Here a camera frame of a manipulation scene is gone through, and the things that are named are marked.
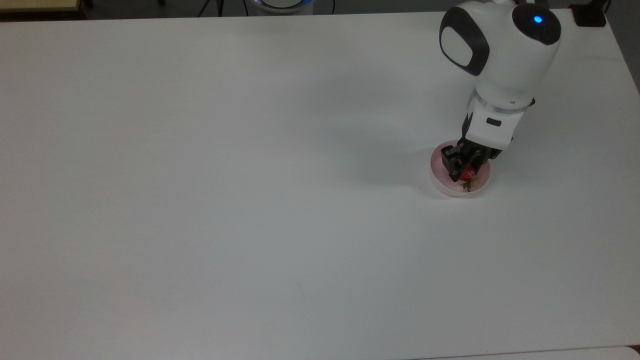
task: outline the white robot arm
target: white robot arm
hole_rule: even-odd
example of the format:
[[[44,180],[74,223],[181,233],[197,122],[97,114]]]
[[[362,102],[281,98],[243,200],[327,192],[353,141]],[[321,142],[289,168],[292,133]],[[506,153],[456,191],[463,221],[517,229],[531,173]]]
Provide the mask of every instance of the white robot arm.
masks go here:
[[[556,55],[560,22],[542,5],[511,0],[469,1],[451,8],[440,25],[440,48],[458,67],[477,76],[462,138],[442,149],[453,181],[507,148],[536,85]]]

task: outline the red strawberry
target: red strawberry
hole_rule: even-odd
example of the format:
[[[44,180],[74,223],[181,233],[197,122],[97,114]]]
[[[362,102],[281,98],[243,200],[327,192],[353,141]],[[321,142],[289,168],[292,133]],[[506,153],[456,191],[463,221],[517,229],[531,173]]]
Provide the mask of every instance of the red strawberry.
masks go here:
[[[467,166],[464,170],[462,170],[462,174],[460,174],[460,181],[471,181],[473,177],[476,176],[476,171],[472,165]]]

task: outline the pink plate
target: pink plate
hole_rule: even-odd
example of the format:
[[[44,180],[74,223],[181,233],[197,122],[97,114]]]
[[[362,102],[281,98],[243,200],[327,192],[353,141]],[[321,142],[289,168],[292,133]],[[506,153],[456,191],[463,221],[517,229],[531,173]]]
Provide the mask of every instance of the pink plate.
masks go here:
[[[474,179],[477,180],[472,183],[471,191],[464,189],[462,187],[462,185],[465,184],[464,181],[454,182],[451,180],[449,172],[442,164],[442,158],[440,156],[440,150],[443,147],[448,145],[456,146],[457,143],[457,140],[445,142],[440,144],[440,146],[433,151],[433,154],[431,154],[431,180],[436,188],[445,195],[452,197],[469,196],[476,193],[487,184],[489,181],[489,175],[491,174],[491,166],[487,161],[487,163],[480,168],[480,171],[474,177]]]

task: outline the white table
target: white table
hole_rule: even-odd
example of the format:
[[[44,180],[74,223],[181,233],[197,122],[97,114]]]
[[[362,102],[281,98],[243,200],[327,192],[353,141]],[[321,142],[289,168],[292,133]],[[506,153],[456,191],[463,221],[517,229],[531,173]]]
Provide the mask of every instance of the white table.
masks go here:
[[[476,199],[442,13],[0,24],[3,360],[640,343],[640,97],[562,46]]]

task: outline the wooden surface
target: wooden surface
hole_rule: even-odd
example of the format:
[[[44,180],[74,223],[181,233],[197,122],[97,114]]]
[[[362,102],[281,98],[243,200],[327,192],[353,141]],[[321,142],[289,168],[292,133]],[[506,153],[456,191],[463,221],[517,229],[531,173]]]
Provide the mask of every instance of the wooden surface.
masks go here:
[[[69,12],[80,0],[0,0],[0,12]]]

